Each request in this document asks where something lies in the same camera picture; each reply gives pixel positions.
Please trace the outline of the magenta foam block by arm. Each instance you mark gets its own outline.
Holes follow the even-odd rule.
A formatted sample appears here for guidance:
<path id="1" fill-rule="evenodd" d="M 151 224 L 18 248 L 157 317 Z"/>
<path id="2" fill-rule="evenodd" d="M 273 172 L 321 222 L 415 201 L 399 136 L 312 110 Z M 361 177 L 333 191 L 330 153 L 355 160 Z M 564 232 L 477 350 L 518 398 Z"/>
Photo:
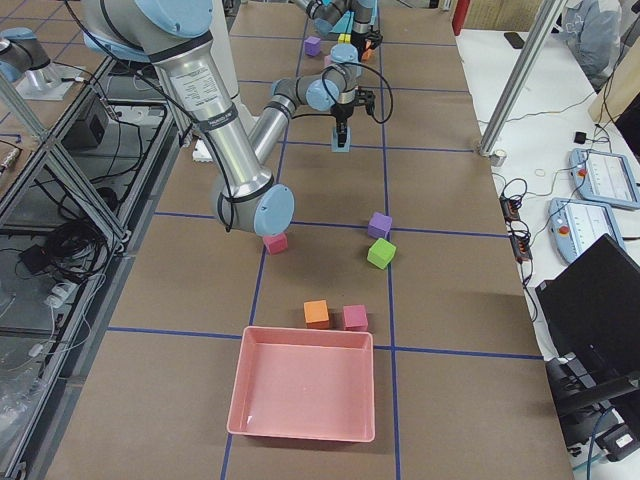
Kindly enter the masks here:
<path id="1" fill-rule="evenodd" d="M 269 255 L 276 255 L 288 249 L 288 238 L 285 233 L 264 236 L 262 240 Z"/>

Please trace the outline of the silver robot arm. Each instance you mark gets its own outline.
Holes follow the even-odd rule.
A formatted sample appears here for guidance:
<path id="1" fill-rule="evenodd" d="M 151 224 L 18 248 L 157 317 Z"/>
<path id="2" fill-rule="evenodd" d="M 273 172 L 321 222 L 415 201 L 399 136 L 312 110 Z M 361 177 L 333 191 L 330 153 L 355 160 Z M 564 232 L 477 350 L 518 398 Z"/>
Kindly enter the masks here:
<path id="1" fill-rule="evenodd" d="M 347 32 L 359 57 L 367 50 L 377 49 L 382 43 L 381 32 L 373 26 L 378 8 L 375 0 L 295 0 L 294 4 L 305 12 L 321 38 L 326 38 L 345 15 L 351 14 L 351 27 Z"/>
<path id="2" fill-rule="evenodd" d="M 226 229 L 274 236 L 291 223 L 291 189 L 276 182 L 265 162 L 298 107 L 327 111 L 351 100 L 361 74 L 357 53 L 347 45 L 319 75 L 284 78 L 251 128 L 241 120 L 218 69 L 229 56 L 227 30 L 213 30 L 210 1 L 85 1 L 87 45 L 119 60 L 149 62 L 163 92 L 204 142 L 220 175 L 211 204 Z"/>

